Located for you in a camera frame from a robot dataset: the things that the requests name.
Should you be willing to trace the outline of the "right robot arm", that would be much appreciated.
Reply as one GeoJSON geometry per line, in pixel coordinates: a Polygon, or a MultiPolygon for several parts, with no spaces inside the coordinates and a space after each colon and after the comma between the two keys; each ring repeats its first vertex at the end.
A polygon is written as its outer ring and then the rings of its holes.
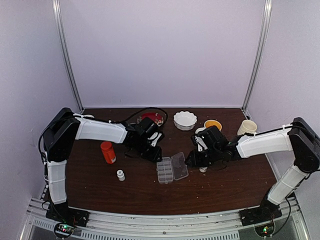
{"type": "Polygon", "coordinates": [[[301,117],[280,128],[261,133],[244,133],[228,140],[216,126],[195,133],[196,147],[185,164],[207,168],[217,161],[237,161],[276,152],[293,152],[294,161],[266,193],[256,210],[259,220],[268,220],[282,203],[308,176],[320,169],[320,138],[301,117]]]}

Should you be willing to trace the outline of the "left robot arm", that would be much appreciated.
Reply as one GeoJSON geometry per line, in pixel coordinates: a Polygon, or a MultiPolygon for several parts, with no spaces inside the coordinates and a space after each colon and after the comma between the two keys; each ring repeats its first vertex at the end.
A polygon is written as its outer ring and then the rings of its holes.
{"type": "Polygon", "coordinates": [[[41,134],[43,149],[40,151],[51,202],[52,213],[61,222],[72,218],[67,203],[66,165],[76,140],[95,140],[122,144],[139,153],[142,159],[161,161],[162,149],[158,146],[164,138],[160,127],[149,117],[139,123],[106,121],[81,115],[62,108],[41,134]]]}

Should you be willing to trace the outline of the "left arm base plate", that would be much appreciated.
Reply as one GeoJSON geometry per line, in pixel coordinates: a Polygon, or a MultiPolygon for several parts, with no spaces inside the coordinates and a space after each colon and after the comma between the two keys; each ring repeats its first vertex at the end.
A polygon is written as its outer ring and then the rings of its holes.
{"type": "Polygon", "coordinates": [[[66,223],[70,226],[86,227],[90,213],[86,210],[70,208],[68,203],[50,203],[45,217],[56,222],[66,223]]]}

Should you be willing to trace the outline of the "clear plastic pill organizer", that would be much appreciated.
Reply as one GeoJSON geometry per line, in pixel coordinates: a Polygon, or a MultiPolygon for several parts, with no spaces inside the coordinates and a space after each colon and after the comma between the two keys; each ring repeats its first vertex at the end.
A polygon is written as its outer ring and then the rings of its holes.
{"type": "Polygon", "coordinates": [[[160,184],[169,184],[189,176],[183,152],[171,157],[163,157],[162,161],[156,163],[156,171],[157,180],[160,184]]]}

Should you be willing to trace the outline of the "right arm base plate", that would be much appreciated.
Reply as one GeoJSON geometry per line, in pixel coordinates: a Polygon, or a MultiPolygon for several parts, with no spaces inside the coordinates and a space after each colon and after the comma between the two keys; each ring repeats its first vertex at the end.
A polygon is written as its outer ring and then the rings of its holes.
{"type": "Polygon", "coordinates": [[[267,221],[272,221],[282,216],[282,211],[278,206],[258,206],[246,208],[239,211],[239,216],[242,226],[260,224],[267,221]]]}

